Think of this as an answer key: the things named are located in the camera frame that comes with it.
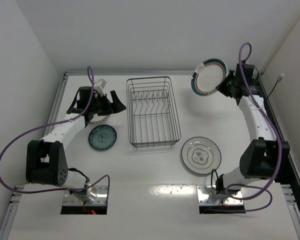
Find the white plate grey rim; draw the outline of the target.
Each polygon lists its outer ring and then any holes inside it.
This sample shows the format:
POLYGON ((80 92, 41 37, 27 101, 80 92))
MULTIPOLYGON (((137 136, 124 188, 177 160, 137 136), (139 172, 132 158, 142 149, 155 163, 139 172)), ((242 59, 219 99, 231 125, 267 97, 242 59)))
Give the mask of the white plate grey rim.
POLYGON ((181 148, 181 159, 185 167, 197 175, 209 175, 222 162, 219 147, 206 137, 188 139, 181 148))

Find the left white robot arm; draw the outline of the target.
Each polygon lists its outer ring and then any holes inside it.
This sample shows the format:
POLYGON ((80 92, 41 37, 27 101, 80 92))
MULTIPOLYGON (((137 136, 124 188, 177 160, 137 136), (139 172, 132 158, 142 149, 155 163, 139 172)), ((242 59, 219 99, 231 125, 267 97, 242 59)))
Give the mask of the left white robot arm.
POLYGON ((101 87, 80 87, 66 111, 64 120, 40 140, 27 145, 25 177, 29 183, 64 188, 78 198, 90 194, 90 179, 79 170, 69 168, 65 149, 72 139, 97 116, 108 116, 126 110, 117 93, 111 100, 101 87))

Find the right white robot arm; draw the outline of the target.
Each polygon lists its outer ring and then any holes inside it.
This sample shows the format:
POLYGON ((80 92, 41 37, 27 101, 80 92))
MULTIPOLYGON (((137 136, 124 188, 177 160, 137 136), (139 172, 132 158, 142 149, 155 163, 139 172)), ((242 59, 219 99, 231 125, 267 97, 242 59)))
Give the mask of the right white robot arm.
POLYGON ((235 71, 217 86, 217 90, 236 100, 249 133, 250 144, 239 160, 239 166, 216 180, 217 194, 234 194, 253 182, 273 182, 290 153, 290 144, 283 141, 267 115, 264 94, 251 85, 252 65, 239 63, 235 71))

